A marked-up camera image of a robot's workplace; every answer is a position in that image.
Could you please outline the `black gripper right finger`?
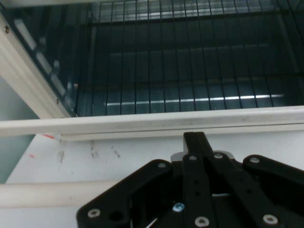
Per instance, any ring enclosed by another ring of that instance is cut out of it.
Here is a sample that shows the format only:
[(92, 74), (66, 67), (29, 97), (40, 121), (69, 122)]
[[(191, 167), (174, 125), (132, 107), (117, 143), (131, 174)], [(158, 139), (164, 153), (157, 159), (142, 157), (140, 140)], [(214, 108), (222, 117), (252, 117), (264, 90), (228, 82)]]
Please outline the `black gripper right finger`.
[(248, 228), (304, 226), (304, 172), (261, 155), (242, 162), (214, 152), (203, 132), (195, 133), (214, 193), (228, 193)]

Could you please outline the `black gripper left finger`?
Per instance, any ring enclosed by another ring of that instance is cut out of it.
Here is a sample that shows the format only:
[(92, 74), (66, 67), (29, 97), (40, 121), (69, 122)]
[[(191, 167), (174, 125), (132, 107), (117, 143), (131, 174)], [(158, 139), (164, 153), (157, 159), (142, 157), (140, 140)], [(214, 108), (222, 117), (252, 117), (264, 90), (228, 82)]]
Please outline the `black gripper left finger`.
[(153, 160), (81, 207), (80, 228), (212, 228), (204, 133), (185, 133), (181, 161)]

